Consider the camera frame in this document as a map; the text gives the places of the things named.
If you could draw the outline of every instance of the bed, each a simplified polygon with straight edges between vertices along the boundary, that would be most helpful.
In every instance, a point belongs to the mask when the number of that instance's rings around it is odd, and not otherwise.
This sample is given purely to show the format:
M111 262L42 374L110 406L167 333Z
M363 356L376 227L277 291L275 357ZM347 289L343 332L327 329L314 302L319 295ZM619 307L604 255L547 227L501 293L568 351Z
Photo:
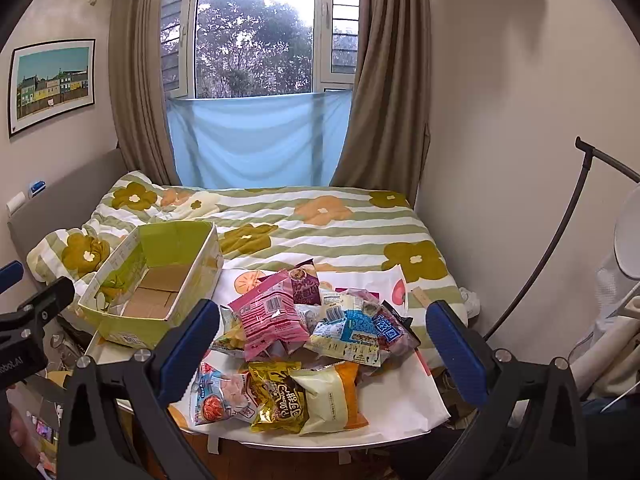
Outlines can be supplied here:
M466 322L462 297L442 255L396 192L163 187L138 171L126 173L122 156L114 150L50 186L9 224L34 279L49 283L67 276L74 281L77 299L94 271L136 226L184 219L208 219L216 225L224 269L276 271L312 258L319 277L399 272L405 313L414 318L420 354L432 369L442 363L426 333L424 307L446 300ZM77 305L70 308L81 315ZM109 345L100 351L108 348L110 360L118 360L119 346ZM127 358L130 349L120 348L121 358ZM435 388L430 381L429 387ZM433 395L439 399L436 390ZM428 429L418 428L418 433Z

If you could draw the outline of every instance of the picture of colorful houses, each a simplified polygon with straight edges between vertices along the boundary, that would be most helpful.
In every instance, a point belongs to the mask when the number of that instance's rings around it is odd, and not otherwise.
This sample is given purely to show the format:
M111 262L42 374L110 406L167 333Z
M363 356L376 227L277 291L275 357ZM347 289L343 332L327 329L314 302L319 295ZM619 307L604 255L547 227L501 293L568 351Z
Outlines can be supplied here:
M59 48L21 56L18 63L16 118L89 95L88 47Z

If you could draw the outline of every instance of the wooden floor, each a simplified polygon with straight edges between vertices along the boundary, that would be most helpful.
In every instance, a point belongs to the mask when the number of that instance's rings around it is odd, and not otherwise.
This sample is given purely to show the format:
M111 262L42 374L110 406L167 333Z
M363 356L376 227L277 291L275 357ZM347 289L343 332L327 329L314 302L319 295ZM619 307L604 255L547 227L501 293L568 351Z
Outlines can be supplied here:
M220 439L220 454L215 455L207 452L205 435L185 438L218 480L382 480L389 473L388 459L380 454L352 452L351 463L340 465L337 452L265 451ZM153 457L147 457L146 466L164 480Z

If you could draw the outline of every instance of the gray headboard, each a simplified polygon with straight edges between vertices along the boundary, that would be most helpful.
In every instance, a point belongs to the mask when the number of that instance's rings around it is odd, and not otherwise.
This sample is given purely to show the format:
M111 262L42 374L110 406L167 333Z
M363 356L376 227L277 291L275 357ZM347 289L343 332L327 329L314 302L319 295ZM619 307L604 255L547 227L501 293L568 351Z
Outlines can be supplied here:
M46 235L56 229L80 227L126 173L120 150L112 150L47 186L11 215L7 224L25 268L27 254Z

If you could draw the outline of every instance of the pink snack bag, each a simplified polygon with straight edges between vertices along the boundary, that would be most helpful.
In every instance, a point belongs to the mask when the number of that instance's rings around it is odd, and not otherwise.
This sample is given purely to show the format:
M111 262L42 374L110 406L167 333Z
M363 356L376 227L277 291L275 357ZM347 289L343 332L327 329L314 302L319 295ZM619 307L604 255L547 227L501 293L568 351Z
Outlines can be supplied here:
M291 353L309 339L309 332L294 307L293 286L286 270L272 274L229 303L229 307L242 321L245 361L251 361L277 341Z

